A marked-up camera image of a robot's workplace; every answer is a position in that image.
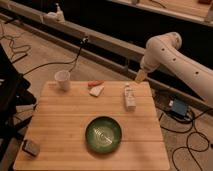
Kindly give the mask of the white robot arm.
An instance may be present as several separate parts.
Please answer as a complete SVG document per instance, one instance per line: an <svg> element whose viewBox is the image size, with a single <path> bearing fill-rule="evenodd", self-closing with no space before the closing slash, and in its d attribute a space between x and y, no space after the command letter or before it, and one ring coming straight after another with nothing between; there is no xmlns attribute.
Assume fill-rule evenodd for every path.
<svg viewBox="0 0 213 171"><path fill-rule="evenodd" d="M213 70L180 53L181 45L182 38L177 32L150 38L135 81L142 82L163 64L213 108Z"/></svg>

